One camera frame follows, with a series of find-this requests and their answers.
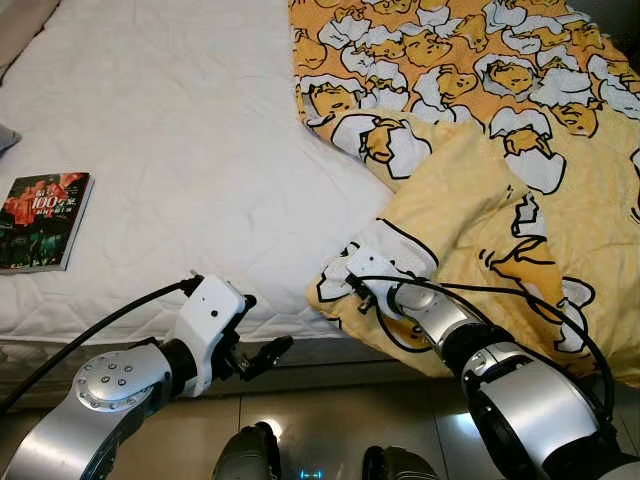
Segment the dark book with red cover print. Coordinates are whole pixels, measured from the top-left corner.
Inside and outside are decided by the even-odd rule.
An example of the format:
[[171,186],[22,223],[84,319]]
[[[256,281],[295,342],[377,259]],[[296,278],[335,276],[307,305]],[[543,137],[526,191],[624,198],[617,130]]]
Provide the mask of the dark book with red cover print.
[[67,269],[92,188],[87,172],[14,179],[0,202],[0,274]]

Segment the grey bed base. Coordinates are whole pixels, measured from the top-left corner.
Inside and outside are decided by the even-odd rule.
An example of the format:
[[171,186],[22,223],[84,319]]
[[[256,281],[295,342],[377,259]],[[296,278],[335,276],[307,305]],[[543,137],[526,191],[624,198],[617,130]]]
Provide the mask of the grey bed base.
[[[64,358],[54,370],[29,388],[18,403],[22,408],[54,407],[67,394],[76,370],[93,356],[132,343],[82,346]],[[61,348],[60,343],[36,340],[0,340],[0,402],[19,387],[38,366]],[[330,387],[356,387],[393,381],[426,380],[428,374],[403,364],[383,352],[347,337],[300,339],[282,360],[251,381],[238,378],[215,380],[206,396],[236,396],[246,393],[283,392]]]

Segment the orange yellow cartoon blanket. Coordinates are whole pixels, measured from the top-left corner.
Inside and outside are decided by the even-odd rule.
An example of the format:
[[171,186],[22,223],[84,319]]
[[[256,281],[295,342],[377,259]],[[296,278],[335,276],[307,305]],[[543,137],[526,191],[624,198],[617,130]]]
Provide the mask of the orange yellow cartoon blanket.
[[307,300],[433,378],[410,321],[346,282],[357,247],[462,296],[518,343],[639,380],[640,77],[566,0],[291,0],[298,116],[390,191]]

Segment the white quilted mattress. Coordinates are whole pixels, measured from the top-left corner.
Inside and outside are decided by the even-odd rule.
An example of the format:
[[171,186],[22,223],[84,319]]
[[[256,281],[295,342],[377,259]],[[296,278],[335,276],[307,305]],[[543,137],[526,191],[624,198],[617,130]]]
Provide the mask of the white quilted mattress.
[[87,172],[67,269],[0,274],[0,340],[68,342],[193,271],[256,305],[238,333],[337,337],[308,306],[324,265],[387,204],[303,127],[287,0],[61,0],[0,82],[0,202]]

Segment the robot leg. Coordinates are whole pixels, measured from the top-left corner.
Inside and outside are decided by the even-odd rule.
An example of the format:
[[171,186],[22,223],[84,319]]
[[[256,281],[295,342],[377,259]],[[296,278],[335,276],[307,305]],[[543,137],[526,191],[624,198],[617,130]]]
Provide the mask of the robot leg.
[[420,454],[394,445],[371,445],[362,460],[361,480],[442,480],[442,477]]
[[280,480],[282,457],[266,422],[246,426],[228,440],[212,471],[212,480]]

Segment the robot left leg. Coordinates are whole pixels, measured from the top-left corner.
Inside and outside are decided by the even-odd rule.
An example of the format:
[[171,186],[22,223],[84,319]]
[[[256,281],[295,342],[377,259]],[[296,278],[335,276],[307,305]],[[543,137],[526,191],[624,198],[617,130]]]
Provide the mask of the robot left leg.
[[212,480],[280,480],[282,457],[266,422],[246,426],[228,440],[212,471]]

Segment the robot right leg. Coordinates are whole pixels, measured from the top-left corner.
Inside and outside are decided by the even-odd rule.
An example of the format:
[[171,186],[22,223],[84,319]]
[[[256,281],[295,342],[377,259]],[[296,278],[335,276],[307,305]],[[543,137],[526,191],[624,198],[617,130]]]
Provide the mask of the robot right leg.
[[442,477],[420,454],[394,445],[371,445],[362,460],[361,480],[442,480]]

